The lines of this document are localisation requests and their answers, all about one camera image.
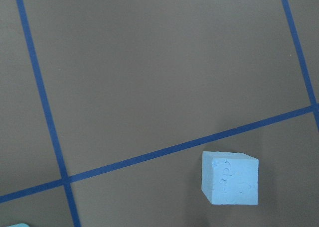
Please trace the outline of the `light blue foam block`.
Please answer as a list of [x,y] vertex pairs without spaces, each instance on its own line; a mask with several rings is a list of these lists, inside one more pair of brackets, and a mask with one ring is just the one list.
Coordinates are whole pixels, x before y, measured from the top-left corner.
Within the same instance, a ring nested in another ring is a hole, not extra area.
[[212,205],[258,204],[259,160],[244,153],[202,153],[201,190]]

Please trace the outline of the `blue tape grid lines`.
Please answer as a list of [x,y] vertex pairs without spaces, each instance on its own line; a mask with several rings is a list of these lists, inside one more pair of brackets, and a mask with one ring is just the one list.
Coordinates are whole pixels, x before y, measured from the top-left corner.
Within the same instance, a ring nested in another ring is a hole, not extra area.
[[58,187],[63,187],[65,196],[68,202],[68,208],[70,210],[70,214],[72,217],[73,225],[75,227],[79,227],[81,226],[81,222],[80,222],[78,210],[77,210],[75,199],[74,199],[74,194],[71,188],[72,183],[86,180],[86,179],[89,179],[98,175],[102,175],[108,172],[113,172],[115,170],[136,165],[145,161],[163,157],[165,155],[180,152],[189,148],[200,146],[202,144],[224,139],[226,137],[235,136],[235,135],[245,133],[254,129],[258,129],[264,126],[269,126],[269,125],[282,122],[288,119],[293,119],[295,117],[302,116],[308,113],[313,114],[316,122],[318,122],[319,120],[319,104],[316,100],[316,95],[314,93],[314,89],[312,86],[307,63],[303,53],[303,48],[300,43],[299,34],[295,25],[289,0],[281,0],[281,4],[283,6],[286,20],[290,29],[290,34],[291,34],[294,47],[297,53],[299,66],[301,68],[303,80],[307,90],[307,95],[310,100],[309,106],[70,176],[68,175],[68,172],[67,172],[63,152],[60,145],[60,140],[56,131],[54,118],[52,116],[49,100],[47,97],[45,84],[43,81],[36,49],[34,47],[33,37],[32,37],[30,26],[29,26],[27,12],[25,10],[24,0],[15,0],[15,2],[17,5],[19,18],[21,21],[22,29],[23,29],[23,34],[24,34],[24,38],[25,38],[25,42],[26,42],[26,46],[27,46],[27,50],[29,54],[29,59],[32,65],[32,71],[35,77],[37,91],[39,93],[42,109],[43,109],[45,120],[46,120],[46,125],[49,131],[52,145],[53,145],[54,154],[58,164],[61,178],[58,180],[43,183],[34,187],[30,187],[30,188],[19,190],[13,193],[2,195],[0,198],[1,203],[11,202],[13,200],[21,199],[21,198],[31,196],[37,193],[41,193],[41,192],[55,189]]

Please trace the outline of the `turquoise plastic tray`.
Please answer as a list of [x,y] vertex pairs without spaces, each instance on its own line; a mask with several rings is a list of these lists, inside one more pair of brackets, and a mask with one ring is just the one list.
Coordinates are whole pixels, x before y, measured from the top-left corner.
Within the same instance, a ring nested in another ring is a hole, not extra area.
[[14,225],[9,225],[7,227],[29,227],[29,225],[26,224],[26,223],[17,223],[17,224],[14,224]]

